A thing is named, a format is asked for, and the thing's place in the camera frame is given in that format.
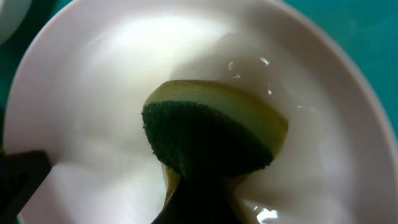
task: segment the plate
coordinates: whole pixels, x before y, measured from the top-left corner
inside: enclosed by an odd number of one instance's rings
[[[140,113],[181,78],[236,85],[289,120],[279,157],[234,191],[250,223],[397,221],[386,115],[297,11],[273,0],[77,0],[40,31],[9,95],[6,151],[45,149],[54,164],[22,222],[150,223],[165,181]]]

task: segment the sponge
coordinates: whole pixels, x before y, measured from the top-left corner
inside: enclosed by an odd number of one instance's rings
[[[158,160],[187,180],[212,181],[268,166],[287,120],[260,99],[217,82],[162,84],[142,110]]]

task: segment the black object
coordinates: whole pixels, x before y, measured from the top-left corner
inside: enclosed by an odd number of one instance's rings
[[[9,224],[51,170],[43,151],[0,157],[0,223]]]
[[[181,180],[152,224],[241,224],[221,184],[202,186]]]

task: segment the dark handle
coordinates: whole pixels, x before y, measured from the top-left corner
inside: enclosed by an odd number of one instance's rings
[[[222,186],[197,187],[181,180],[152,224],[241,224]]]

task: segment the teal background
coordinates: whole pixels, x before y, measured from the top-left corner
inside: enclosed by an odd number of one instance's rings
[[[31,40],[70,1],[33,0],[20,28],[0,45],[1,110]],[[359,65],[398,130],[398,0],[286,1],[317,23]]]

